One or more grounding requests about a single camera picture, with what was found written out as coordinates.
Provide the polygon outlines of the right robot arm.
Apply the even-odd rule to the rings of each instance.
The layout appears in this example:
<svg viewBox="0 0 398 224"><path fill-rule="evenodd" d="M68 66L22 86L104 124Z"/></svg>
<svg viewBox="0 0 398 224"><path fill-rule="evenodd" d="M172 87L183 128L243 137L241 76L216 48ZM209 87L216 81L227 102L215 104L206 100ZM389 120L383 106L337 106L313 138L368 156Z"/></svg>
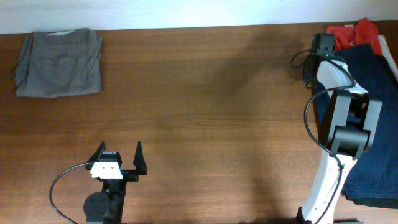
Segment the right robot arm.
<svg viewBox="0 0 398 224"><path fill-rule="evenodd" d="M374 142L382 101L371 97L348 71L348 66L330 53L310 53L306 62L319 58L315 80L330 97L318 129L310 138L321 150L320 165L309 196L299 207L295 223L333 223L334 211L343 185L363 152Z"/></svg>

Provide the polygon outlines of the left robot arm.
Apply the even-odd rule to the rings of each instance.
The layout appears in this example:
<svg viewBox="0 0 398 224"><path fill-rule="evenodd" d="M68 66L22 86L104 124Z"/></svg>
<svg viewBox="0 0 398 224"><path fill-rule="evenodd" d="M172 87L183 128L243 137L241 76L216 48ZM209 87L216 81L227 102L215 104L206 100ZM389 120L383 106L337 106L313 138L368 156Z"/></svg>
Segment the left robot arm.
<svg viewBox="0 0 398 224"><path fill-rule="evenodd" d="M123 170L122 163L120 153L107 151L104 142L87 160L85 169L92 178L102 183L102 189L89 195L84 202L83 211L87 223L122 223L127 183L138 182L140 176L147 174L140 142L137 143L133 159L135 168Z"/></svg>

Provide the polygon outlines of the navy blue shorts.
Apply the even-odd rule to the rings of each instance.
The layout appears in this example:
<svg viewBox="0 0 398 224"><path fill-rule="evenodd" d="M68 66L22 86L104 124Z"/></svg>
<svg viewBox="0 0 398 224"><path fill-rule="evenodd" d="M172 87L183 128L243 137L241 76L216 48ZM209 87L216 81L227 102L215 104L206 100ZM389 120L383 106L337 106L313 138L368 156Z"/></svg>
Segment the navy blue shorts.
<svg viewBox="0 0 398 224"><path fill-rule="evenodd" d="M397 208L397 80L382 55L369 44L340 50L356 82L382 101L372 148L349 173L342 194L358 205Z"/></svg>

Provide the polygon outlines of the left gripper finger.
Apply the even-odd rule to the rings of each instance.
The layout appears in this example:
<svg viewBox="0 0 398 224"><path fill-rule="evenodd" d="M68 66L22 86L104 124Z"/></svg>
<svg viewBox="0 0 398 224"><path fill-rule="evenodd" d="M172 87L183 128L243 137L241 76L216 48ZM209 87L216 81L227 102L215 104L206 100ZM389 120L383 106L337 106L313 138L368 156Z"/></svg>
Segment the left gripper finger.
<svg viewBox="0 0 398 224"><path fill-rule="evenodd" d="M101 142L97 150L91 155L91 157L87 160L87 164L85 165L86 170L91 170L93 164L98 162L102 153L106 150L106 143L104 141Z"/></svg>
<svg viewBox="0 0 398 224"><path fill-rule="evenodd" d="M147 166L142 151L142 144L140 141L138 141L137 143L133 164L136 168L136 172L138 175L147 175Z"/></svg>

